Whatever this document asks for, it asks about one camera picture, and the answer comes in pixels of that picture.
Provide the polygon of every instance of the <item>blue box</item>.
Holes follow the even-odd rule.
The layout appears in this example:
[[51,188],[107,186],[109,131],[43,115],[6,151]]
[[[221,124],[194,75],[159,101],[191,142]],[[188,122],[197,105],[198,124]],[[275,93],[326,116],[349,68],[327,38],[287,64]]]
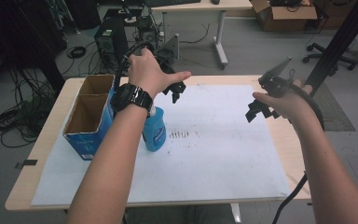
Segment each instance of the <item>blue box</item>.
[[63,130],[63,136],[84,161],[94,157],[113,121],[110,99],[114,76],[86,77]]

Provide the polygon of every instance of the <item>black wristwatch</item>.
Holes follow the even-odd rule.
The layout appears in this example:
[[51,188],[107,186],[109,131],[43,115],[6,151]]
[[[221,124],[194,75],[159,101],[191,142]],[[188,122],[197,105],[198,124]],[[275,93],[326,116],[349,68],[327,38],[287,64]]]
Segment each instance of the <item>black wristwatch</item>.
[[117,113],[129,104],[143,107],[147,110],[147,113],[149,113],[153,105],[153,99],[150,97],[149,93],[142,90],[142,88],[126,83],[115,90],[110,105]]

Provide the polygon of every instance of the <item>white paper sheet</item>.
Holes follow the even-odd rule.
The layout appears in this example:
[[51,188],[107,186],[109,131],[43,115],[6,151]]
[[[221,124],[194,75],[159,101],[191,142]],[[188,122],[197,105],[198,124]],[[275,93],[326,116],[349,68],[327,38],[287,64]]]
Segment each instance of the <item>white paper sheet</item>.
[[[149,152],[141,139],[129,203],[237,201],[290,190],[265,119],[245,117],[251,86],[188,86],[176,104],[160,94],[167,140]],[[60,136],[32,205],[69,205],[90,162]]]

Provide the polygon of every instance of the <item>table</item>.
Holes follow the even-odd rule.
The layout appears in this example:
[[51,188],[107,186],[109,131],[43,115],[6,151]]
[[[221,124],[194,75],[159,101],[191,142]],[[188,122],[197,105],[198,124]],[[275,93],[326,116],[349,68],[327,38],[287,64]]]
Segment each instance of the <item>table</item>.
[[228,64],[226,54],[222,47],[222,33],[227,10],[252,9],[248,0],[223,0],[219,5],[214,5],[211,0],[201,0],[199,3],[183,4],[169,7],[153,7],[152,11],[162,12],[163,31],[165,40],[165,25],[177,24],[178,22],[189,25],[196,22],[218,23],[217,34],[213,38],[217,54],[222,68]]
[[[257,82],[259,77],[260,76],[197,76],[186,80],[186,85],[252,85],[255,90],[261,91]],[[65,82],[62,92],[56,104],[53,106],[48,120],[28,158],[28,160],[37,160],[37,164],[23,167],[16,184],[7,198],[6,209],[20,211],[68,208],[67,206],[36,207],[31,205],[31,201],[34,197],[47,157],[83,81],[84,78],[71,78]],[[286,173],[290,190],[293,190],[304,174],[304,163],[296,133],[286,119],[268,119],[267,123],[273,143],[277,148],[283,170]],[[298,193],[296,198],[309,199],[309,186],[306,185]]]

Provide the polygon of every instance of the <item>forearm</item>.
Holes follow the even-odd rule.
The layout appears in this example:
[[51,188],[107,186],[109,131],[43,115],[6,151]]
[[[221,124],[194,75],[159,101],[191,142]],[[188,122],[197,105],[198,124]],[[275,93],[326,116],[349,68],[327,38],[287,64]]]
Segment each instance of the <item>forearm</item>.
[[127,203],[145,109],[117,113],[71,204],[68,223],[120,223]]
[[317,223],[358,223],[358,188],[315,116],[293,122],[303,150]]

